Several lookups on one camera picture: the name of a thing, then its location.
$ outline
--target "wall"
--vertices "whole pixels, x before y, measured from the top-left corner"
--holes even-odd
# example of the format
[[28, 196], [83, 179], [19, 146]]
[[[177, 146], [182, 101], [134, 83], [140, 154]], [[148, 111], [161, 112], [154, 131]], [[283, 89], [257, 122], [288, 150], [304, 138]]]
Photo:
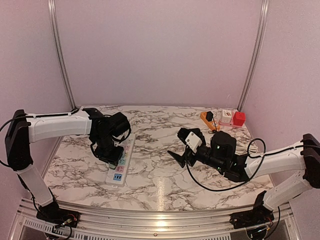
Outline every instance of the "wall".
[[[0, 2], [0, 124], [17, 109], [28, 113], [69, 111], [54, 48], [47, 0]], [[0, 159], [7, 162], [0, 134]], [[45, 164], [54, 139], [32, 144], [31, 154], [39, 170]], [[17, 175], [0, 165], [0, 235], [7, 239], [21, 197], [26, 190]]]
[[236, 108], [261, 4], [57, 0], [75, 102]]
[[[320, 1], [271, 0], [263, 47], [244, 107], [267, 150], [320, 139]], [[289, 173], [272, 176], [279, 184]], [[320, 190], [290, 201], [303, 240], [318, 240]]]

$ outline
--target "red box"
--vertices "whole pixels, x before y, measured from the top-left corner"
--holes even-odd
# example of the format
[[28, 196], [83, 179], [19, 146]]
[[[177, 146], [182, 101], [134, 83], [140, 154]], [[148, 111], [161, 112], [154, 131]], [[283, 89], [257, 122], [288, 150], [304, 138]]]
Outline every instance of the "red box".
[[242, 126], [246, 121], [246, 114], [241, 111], [236, 111], [233, 116], [233, 124], [237, 126]]

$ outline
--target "robotic arm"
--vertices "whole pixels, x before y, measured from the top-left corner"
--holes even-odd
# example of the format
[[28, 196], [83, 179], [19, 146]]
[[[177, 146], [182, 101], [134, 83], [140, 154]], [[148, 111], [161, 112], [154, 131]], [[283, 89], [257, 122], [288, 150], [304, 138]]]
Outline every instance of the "robotic arm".
[[235, 154], [237, 140], [223, 131], [211, 138], [210, 147], [206, 146], [199, 128], [181, 128], [177, 135], [186, 150], [182, 156], [172, 151], [168, 153], [182, 168], [186, 164], [193, 167], [196, 161], [200, 161], [233, 182], [248, 182], [253, 177], [297, 170], [280, 185], [261, 192], [252, 210], [233, 213], [230, 223], [235, 229], [274, 220], [273, 210], [278, 206], [309, 189], [320, 188], [320, 143], [311, 134], [305, 134], [302, 141], [293, 145], [266, 152], [264, 156], [251, 156], [249, 151], [243, 155]]
[[[116, 137], [126, 131], [129, 131], [128, 137], [130, 123], [121, 112], [107, 117], [95, 108], [45, 115], [26, 114], [24, 110], [17, 110], [5, 136], [7, 162], [18, 174], [22, 185], [37, 199], [40, 205], [37, 218], [57, 223], [56, 220], [67, 220], [70, 215], [78, 219], [79, 213], [59, 208], [55, 197], [33, 165], [30, 143], [67, 135], [89, 135], [94, 156], [115, 169], [124, 152], [124, 148], [115, 145], [115, 142], [127, 138]], [[76, 227], [77, 221], [69, 225]]]

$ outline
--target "white cube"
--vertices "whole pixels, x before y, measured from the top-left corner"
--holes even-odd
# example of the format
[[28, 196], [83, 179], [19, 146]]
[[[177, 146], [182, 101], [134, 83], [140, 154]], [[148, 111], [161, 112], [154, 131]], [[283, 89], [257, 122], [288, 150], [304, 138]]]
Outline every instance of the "white cube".
[[232, 111], [231, 110], [222, 110], [220, 122], [224, 124], [229, 124], [232, 119]]

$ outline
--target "white marble surface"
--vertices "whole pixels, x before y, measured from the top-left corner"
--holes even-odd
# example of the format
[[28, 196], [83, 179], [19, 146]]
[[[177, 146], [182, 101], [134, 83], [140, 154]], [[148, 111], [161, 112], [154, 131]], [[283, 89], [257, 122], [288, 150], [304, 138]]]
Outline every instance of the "white marble surface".
[[[104, 114], [124, 113], [136, 134], [135, 146], [124, 187], [105, 183], [108, 165], [96, 159], [87, 136], [66, 136], [45, 176], [58, 200], [103, 208], [153, 211], [219, 209], [253, 204], [258, 193], [272, 188], [268, 175], [225, 192], [210, 192], [193, 182], [186, 167], [181, 168], [167, 150], [182, 154], [184, 145], [177, 137], [181, 127], [200, 128], [207, 144], [211, 134], [200, 112], [218, 108], [163, 106], [98, 106]], [[246, 127], [223, 126], [223, 131], [247, 145], [251, 136]], [[216, 170], [199, 162], [191, 168], [199, 182], [214, 188], [234, 186]]]

